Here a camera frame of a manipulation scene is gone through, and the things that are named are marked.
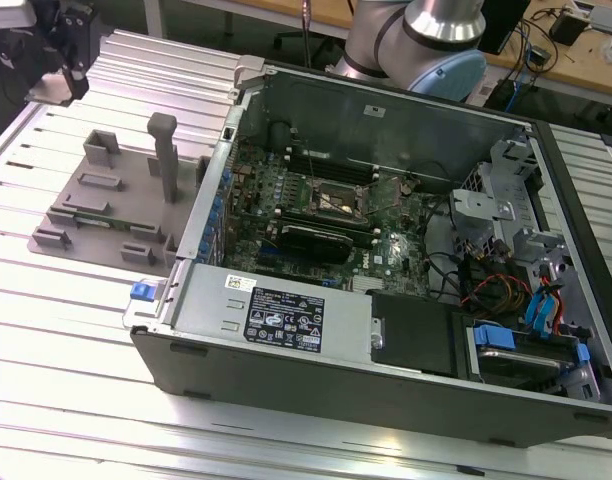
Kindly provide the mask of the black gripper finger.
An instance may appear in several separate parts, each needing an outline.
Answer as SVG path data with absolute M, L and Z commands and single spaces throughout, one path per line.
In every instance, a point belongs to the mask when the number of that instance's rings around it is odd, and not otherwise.
M 70 67 L 67 64 L 62 65 L 62 74 L 70 93 L 71 100 L 81 100 L 89 89 L 86 70 L 82 64 L 77 64 Z

